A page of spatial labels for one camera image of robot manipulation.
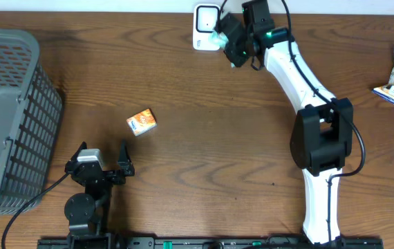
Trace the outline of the orange small carton box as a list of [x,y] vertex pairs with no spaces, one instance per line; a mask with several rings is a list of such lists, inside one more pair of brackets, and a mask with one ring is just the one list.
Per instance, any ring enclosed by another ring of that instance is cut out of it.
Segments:
[[128,126],[135,136],[139,136],[157,127],[157,122],[150,109],[145,109],[126,119]]

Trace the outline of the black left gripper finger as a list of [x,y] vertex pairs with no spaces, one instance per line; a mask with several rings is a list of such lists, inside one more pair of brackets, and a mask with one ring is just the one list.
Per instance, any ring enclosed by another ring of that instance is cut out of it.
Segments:
[[133,166],[132,160],[127,150],[126,141],[123,140],[120,146],[119,157],[117,164],[120,167],[122,174],[124,176],[134,176],[135,168]]
[[79,156],[80,152],[83,149],[87,148],[86,142],[82,142],[77,151],[73,154],[71,159],[65,164],[65,173],[66,174],[72,174],[79,166],[79,162],[77,160],[77,157]]

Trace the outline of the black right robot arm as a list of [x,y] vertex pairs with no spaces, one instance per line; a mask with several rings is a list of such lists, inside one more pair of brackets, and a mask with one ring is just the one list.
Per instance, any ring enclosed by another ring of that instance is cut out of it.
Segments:
[[353,106],[338,99],[309,69],[287,28],[276,28],[268,14],[245,15],[240,21],[227,14],[214,30],[223,52],[235,67],[259,59],[280,84],[296,114],[290,152],[303,173],[306,214],[304,241],[297,247],[341,248],[337,221],[339,180],[352,151]]

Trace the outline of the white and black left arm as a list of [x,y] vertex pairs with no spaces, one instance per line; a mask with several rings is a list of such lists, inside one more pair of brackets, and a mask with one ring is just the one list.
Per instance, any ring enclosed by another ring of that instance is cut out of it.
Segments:
[[69,248],[126,247],[122,236],[107,231],[112,188],[125,184],[126,178],[135,174],[125,141],[121,142],[117,164],[117,169],[104,170],[101,151],[89,149],[85,142],[66,163],[65,172],[84,187],[84,191],[72,195],[64,207],[69,222]]

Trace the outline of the mint green wipes packet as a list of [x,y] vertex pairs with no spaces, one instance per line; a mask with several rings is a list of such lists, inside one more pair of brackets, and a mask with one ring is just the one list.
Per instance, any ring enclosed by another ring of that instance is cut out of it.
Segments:
[[227,56],[226,52],[228,41],[229,39],[225,33],[218,33],[216,31],[210,33],[209,37],[207,38],[209,49],[212,51],[222,50],[225,56]]

